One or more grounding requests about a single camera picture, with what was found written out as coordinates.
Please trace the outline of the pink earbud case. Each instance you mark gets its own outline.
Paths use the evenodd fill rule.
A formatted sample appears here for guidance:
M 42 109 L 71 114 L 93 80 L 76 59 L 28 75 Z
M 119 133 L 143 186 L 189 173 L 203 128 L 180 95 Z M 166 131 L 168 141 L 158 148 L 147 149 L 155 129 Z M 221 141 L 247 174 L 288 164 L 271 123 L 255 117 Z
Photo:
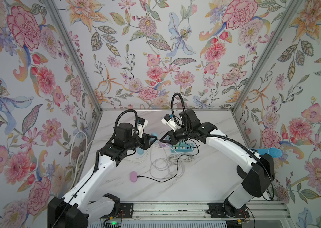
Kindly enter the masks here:
M 130 173 L 130 181 L 131 181 L 131 182 L 136 182 L 137 179 L 138 179 L 137 173 L 136 173 L 136 172 L 131 172 L 131 173 Z

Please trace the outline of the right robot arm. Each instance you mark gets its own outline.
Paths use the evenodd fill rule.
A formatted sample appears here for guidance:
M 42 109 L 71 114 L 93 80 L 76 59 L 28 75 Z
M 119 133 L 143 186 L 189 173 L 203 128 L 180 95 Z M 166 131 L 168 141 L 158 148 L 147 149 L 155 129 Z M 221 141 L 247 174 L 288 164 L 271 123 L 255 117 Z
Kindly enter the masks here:
M 225 154 L 237 164 L 237 173 L 242 183 L 222 204 L 222 213 L 234 218 L 242 207 L 253 198 L 262 197 L 271 185 L 274 175 L 273 158 L 259 154 L 238 141 L 229 138 L 210 122 L 201 123 L 191 109 L 180 113 L 181 123 L 172 115 L 165 115 L 162 123 L 171 128 L 161 139 L 161 143 L 176 145 L 188 139 L 199 140 Z

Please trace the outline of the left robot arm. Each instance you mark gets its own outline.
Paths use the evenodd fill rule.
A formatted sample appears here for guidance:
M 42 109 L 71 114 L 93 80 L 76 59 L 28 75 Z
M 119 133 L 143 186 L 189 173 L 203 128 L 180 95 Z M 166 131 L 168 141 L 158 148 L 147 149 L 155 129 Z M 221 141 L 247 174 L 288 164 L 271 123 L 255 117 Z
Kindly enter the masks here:
M 149 149 L 156 137 L 144 132 L 148 121 L 141 118 L 136 127 L 121 123 L 114 130 L 114 136 L 96 152 L 95 164 L 91 170 L 62 198 L 54 197 L 48 204 L 47 226 L 49 228 L 86 228 L 103 216 L 116 217 L 120 211 L 120 199 L 105 194 L 101 199 L 90 202 L 97 188 L 120 162 L 128 151 Z

